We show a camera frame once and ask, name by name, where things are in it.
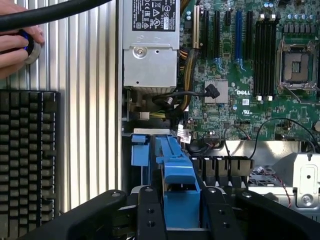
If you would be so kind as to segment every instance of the cable connector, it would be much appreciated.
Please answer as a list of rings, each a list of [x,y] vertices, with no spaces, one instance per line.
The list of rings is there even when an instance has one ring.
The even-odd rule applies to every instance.
[[[218,89],[213,84],[209,84],[205,88],[205,95],[204,96],[216,99],[217,97],[220,96],[220,92],[218,91]]]

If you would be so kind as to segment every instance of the blue plastic bracket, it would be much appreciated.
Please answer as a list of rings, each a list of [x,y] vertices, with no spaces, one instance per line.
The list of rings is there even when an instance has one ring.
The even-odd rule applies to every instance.
[[[131,165],[147,167],[149,165],[150,143],[145,135],[133,135],[132,139]]]
[[[193,164],[172,136],[155,138],[156,162],[163,165],[165,185],[184,185],[184,190],[164,191],[164,218],[169,228],[198,228],[200,188]]]

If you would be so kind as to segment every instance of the ribbed aluminum surface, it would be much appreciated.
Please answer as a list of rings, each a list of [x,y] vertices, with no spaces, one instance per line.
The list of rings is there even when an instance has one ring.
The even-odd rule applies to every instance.
[[[34,9],[64,1],[15,2]],[[9,77],[7,84],[22,90],[61,92],[57,180],[65,212],[122,185],[116,1],[40,27],[46,42],[39,60]]]

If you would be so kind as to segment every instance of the cpu socket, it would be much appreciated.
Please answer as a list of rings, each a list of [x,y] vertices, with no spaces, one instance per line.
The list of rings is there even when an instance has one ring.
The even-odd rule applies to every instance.
[[[286,90],[317,91],[316,46],[308,44],[286,44],[281,40],[276,57],[277,88]]]

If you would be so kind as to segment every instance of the black keyboard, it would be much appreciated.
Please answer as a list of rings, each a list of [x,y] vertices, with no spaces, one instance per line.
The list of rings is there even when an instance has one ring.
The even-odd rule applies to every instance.
[[[58,107],[57,92],[0,90],[0,239],[54,217]]]

